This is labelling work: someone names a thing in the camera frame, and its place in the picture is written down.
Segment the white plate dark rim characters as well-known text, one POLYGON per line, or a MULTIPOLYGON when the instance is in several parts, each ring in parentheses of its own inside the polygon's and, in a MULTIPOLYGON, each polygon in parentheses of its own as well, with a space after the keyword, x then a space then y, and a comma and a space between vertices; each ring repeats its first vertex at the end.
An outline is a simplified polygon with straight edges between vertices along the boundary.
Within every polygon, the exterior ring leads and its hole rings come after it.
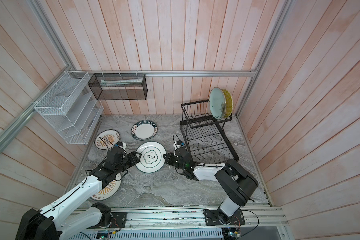
POLYGON ((166 150, 163 145, 157 142, 147 142, 139 146, 136 153, 141 154, 138 170, 143 173, 154 173, 161 169, 165 163, 163 155, 166 150))

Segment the white plate green lettered rim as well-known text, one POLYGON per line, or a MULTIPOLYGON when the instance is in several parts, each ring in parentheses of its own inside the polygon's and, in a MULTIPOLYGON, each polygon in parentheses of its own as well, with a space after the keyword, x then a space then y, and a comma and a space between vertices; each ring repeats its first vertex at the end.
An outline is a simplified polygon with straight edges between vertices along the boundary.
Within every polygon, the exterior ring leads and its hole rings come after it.
POLYGON ((131 135, 136 140, 145 141, 153 138, 157 131, 156 123, 150 120, 142 120, 132 126, 131 135))

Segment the mint green flower plate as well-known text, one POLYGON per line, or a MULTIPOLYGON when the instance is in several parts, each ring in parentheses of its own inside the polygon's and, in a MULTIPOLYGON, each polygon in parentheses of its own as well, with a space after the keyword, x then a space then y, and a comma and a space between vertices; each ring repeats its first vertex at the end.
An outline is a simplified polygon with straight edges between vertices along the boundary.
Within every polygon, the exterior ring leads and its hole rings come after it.
POLYGON ((218 121, 222 120, 226 114, 226 98, 224 92, 218 87, 213 88, 210 93, 209 102, 212 116, 218 121))

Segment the yellow woven round plate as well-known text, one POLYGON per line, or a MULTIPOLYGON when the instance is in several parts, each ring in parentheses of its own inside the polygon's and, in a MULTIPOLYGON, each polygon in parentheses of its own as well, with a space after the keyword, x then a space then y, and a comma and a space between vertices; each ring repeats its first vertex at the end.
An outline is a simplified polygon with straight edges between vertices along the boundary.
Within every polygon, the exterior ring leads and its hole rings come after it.
POLYGON ((233 97, 231 95, 231 93, 226 90, 226 89, 222 89, 224 96, 225 96, 225 100, 226 100, 226 112, 225 112, 225 116, 224 118, 228 118, 231 116, 232 112, 233 112, 233 97))

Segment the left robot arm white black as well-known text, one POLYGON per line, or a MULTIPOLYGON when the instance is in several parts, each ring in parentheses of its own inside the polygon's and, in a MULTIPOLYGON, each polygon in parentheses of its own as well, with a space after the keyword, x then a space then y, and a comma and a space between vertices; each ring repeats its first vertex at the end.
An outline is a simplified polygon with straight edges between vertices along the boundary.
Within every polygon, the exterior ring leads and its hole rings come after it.
POLYGON ((16 239, 67 240, 92 226, 108 229, 113 224, 113 215, 110 207, 102 203, 95 203, 73 217, 70 215, 87 199, 114 181, 119 173, 139 163, 140 158, 140 153, 127 153, 122 144, 117 144, 69 192, 40 210, 27 211, 21 219, 16 239))

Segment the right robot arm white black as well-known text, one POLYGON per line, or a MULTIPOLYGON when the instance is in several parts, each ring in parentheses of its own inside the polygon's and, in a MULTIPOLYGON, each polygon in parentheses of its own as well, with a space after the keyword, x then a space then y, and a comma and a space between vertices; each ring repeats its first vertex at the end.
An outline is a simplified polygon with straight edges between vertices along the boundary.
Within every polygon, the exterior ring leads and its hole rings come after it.
POLYGON ((203 209, 207 226, 244 224, 241 207, 244 207, 259 186, 256 178, 235 160, 221 164, 195 162, 186 147, 163 155, 165 163, 175 167, 179 174, 194 181, 218 182, 226 199, 218 209, 203 209))

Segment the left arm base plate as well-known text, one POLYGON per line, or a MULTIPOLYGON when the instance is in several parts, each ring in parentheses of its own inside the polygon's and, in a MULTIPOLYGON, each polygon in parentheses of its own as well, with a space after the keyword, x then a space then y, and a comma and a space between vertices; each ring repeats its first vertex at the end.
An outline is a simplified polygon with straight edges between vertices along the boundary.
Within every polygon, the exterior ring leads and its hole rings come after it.
POLYGON ((109 228, 123 229, 126 225, 127 212, 111 212, 112 220, 109 228))

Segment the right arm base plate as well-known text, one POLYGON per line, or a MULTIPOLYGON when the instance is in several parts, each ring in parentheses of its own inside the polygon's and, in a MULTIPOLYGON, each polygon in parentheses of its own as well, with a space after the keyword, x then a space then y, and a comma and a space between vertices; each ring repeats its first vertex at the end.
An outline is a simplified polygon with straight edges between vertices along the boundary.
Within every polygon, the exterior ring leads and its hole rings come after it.
POLYGON ((244 215, 240 209, 236 210, 230 217, 227 217, 220 209, 203 209, 203 215, 205 216, 205 223, 207 226, 245 225, 244 215))

